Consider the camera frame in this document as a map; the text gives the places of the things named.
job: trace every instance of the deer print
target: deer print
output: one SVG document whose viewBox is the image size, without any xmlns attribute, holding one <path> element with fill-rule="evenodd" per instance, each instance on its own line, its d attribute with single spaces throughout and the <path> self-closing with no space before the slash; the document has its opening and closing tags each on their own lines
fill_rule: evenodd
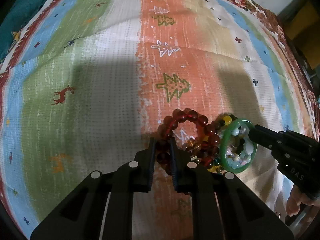
<svg viewBox="0 0 320 240">
<path fill-rule="evenodd" d="M 60 92 L 55 92 L 54 95 L 55 96 L 59 95 L 60 97 L 59 97 L 59 99 L 53 99 L 53 101 L 55 101 L 55 103 L 51 104 L 51 105 L 54 106 L 54 105 L 57 105 L 58 103 L 63 103 L 64 100 L 66 100 L 65 94 L 66 94 L 66 92 L 68 90 L 71 92 L 71 94 L 73 94 L 75 92 L 76 88 L 75 87 L 70 87 L 68 85 L 65 89 L 61 90 Z"/>
</svg>

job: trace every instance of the white bead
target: white bead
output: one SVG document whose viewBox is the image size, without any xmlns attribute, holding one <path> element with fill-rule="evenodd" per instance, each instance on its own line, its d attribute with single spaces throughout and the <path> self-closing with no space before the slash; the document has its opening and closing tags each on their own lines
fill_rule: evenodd
<svg viewBox="0 0 320 240">
<path fill-rule="evenodd" d="M 235 154 L 235 156 L 233 157 L 233 161 L 238 162 L 239 160 L 240 160 L 240 156 L 238 154 Z"/>
<path fill-rule="evenodd" d="M 233 136 L 237 136 L 237 135 L 239 134 L 239 129 L 238 129 L 238 128 L 234 129 L 234 130 L 231 132 L 231 134 L 232 134 Z"/>
<path fill-rule="evenodd" d="M 244 138 L 244 147 L 243 149 L 245 150 L 245 152 L 249 155 L 251 155 L 253 153 L 253 144 L 252 142 L 249 140 L 248 137 Z"/>
</svg>

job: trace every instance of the bedsheet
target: bedsheet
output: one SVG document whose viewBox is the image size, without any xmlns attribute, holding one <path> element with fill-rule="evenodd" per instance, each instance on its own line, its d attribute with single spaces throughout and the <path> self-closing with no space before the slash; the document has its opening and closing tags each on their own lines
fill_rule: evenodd
<svg viewBox="0 0 320 240">
<path fill-rule="evenodd" d="M 252 0 L 47 0 L 0 72 L 0 200 L 27 238 L 91 171 L 147 147 L 176 108 L 319 135 L 282 28 Z M 195 127 L 174 136 L 181 145 Z M 276 165 L 259 147 L 238 176 L 284 213 L 292 183 Z M 152 191 L 134 195 L 132 238 L 187 239 L 191 217 L 156 163 Z"/>
</svg>

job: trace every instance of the bead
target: bead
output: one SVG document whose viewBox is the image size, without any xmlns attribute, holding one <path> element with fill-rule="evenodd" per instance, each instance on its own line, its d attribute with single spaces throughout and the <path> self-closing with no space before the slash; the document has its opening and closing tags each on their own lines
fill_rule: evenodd
<svg viewBox="0 0 320 240">
<path fill-rule="evenodd" d="M 166 153 L 166 152 L 162 152 L 162 153 L 159 153 L 157 155 L 157 162 L 159 164 L 168 164 L 170 162 L 170 155 L 169 153 Z"/>
<path fill-rule="evenodd" d="M 197 157 L 198 158 L 203 158 L 204 157 L 204 153 L 203 152 L 197 152 Z"/>
<path fill-rule="evenodd" d="M 219 120 L 218 122 L 221 125 L 221 127 L 225 126 L 225 124 L 226 124 L 225 120 L 223 120 L 223 119 Z"/>
<path fill-rule="evenodd" d="M 232 122 L 232 119 L 231 119 L 231 117 L 229 115 L 223 117 L 223 120 L 226 122 L 225 125 L 229 125 Z"/>
<path fill-rule="evenodd" d="M 156 150 L 165 152 L 169 150 L 170 144 L 166 140 L 158 140 L 156 143 Z"/>
<path fill-rule="evenodd" d="M 207 125 L 203 128 L 203 132 L 204 132 L 204 134 L 207 135 L 207 136 L 211 136 L 211 135 L 217 134 L 217 133 L 216 133 L 216 129 L 215 129 L 215 127 L 214 127 L 212 124 L 207 124 Z"/>
<path fill-rule="evenodd" d="M 220 138 L 219 138 L 219 136 L 216 135 L 216 134 L 211 135 L 211 136 L 209 136 L 209 138 L 208 138 L 208 143 L 211 144 L 211 145 L 216 146 L 216 145 L 219 144 L 219 142 L 220 142 Z"/>
<path fill-rule="evenodd" d="M 188 119 L 188 115 L 179 109 L 176 110 L 172 113 L 173 118 L 175 118 L 179 123 L 185 122 Z"/>
<path fill-rule="evenodd" d="M 236 119 L 233 114 L 229 114 L 229 116 L 231 117 L 232 121 L 234 121 Z"/>
<path fill-rule="evenodd" d="M 214 159 L 214 166 L 220 166 L 221 160 L 219 158 Z"/>
<path fill-rule="evenodd" d="M 212 158 L 210 156 L 206 156 L 201 160 L 201 163 L 204 167 L 210 169 L 213 165 Z"/>
<path fill-rule="evenodd" d="M 160 136 L 161 136 L 162 139 L 168 140 L 169 138 L 172 137 L 172 135 L 173 135 L 173 132 L 168 127 L 164 126 L 164 127 L 161 128 Z"/>
<path fill-rule="evenodd" d="M 198 113 L 195 110 L 188 112 L 188 121 L 195 122 L 198 119 Z"/>
<path fill-rule="evenodd" d="M 203 141 L 203 142 L 201 143 L 201 150 L 207 150 L 208 147 L 209 147 L 209 143 L 208 143 L 208 142 Z"/>
<path fill-rule="evenodd" d="M 163 124 L 167 127 L 169 127 L 170 130 L 175 130 L 178 128 L 178 121 L 175 120 L 172 116 L 166 116 L 163 119 Z"/>
<path fill-rule="evenodd" d="M 245 152 L 249 155 L 251 155 L 253 153 L 253 144 L 252 142 L 249 140 L 249 138 L 247 138 L 245 140 L 245 143 L 244 143 L 244 147 L 243 149 L 245 150 Z"/>
<path fill-rule="evenodd" d="M 218 166 L 217 168 L 216 168 L 216 172 L 217 173 L 221 173 L 223 171 L 223 168 L 221 167 L 221 166 Z"/>
<path fill-rule="evenodd" d="M 189 146 L 193 146 L 193 145 L 195 145 L 196 140 L 193 139 L 193 138 L 190 138 L 190 139 L 187 141 L 187 143 L 188 143 Z"/>
<path fill-rule="evenodd" d="M 233 136 L 237 136 L 237 135 L 239 134 L 239 129 L 238 129 L 238 128 L 234 129 L 234 130 L 231 132 L 231 134 L 232 134 Z"/>
<path fill-rule="evenodd" d="M 216 159 L 219 157 L 219 148 L 218 147 L 211 147 L 207 151 L 208 156 L 210 156 L 213 159 Z"/>
<path fill-rule="evenodd" d="M 216 130 L 220 130 L 222 126 L 218 121 L 212 121 L 211 125 L 213 125 Z"/>
<path fill-rule="evenodd" d="M 200 151 L 201 150 L 201 144 L 200 143 L 196 143 L 194 146 L 196 151 Z"/>
<path fill-rule="evenodd" d="M 190 153 L 191 155 L 195 154 L 195 149 L 192 146 L 188 146 L 186 148 L 186 152 Z"/>
<path fill-rule="evenodd" d="M 167 164 L 167 165 L 166 165 L 166 167 L 165 167 L 165 173 L 168 174 L 169 176 L 172 175 L 171 165 L 170 165 L 170 164 Z"/>
<path fill-rule="evenodd" d="M 208 118 L 205 115 L 201 115 L 198 117 L 198 123 L 200 126 L 205 127 L 208 123 Z"/>
<path fill-rule="evenodd" d="M 240 156 L 238 154 L 235 154 L 234 157 L 232 158 L 234 162 L 238 162 L 240 160 Z"/>
</svg>

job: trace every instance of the beaded bracelet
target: beaded bracelet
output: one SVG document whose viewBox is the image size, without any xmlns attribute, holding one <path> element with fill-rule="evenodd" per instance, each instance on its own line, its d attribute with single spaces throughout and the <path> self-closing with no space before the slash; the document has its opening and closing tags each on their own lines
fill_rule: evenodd
<svg viewBox="0 0 320 240">
<path fill-rule="evenodd" d="M 224 168 L 221 166 L 220 158 L 218 158 L 219 148 L 217 146 L 220 142 L 218 131 L 236 119 L 233 114 L 230 114 L 219 121 L 212 121 L 211 124 L 208 124 L 208 118 L 205 115 L 199 115 L 195 110 L 189 110 L 187 113 L 180 109 L 174 110 L 172 116 L 166 116 L 163 124 L 158 127 L 161 140 L 156 143 L 156 150 L 160 152 L 156 158 L 157 162 L 160 165 L 165 165 L 166 173 L 171 175 L 170 155 L 167 153 L 169 150 L 168 139 L 173 136 L 172 131 L 177 129 L 179 123 L 184 123 L 188 120 L 203 127 L 203 132 L 206 135 L 201 142 L 193 138 L 187 141 L 188 146 L 185 151 L 190 153 L 191 161 L 205 166 L 211 172 L 221 173 Z M 235 136 L 238 135 L 238 128 L 234 129 L 232 133 Z"/>
</svg>

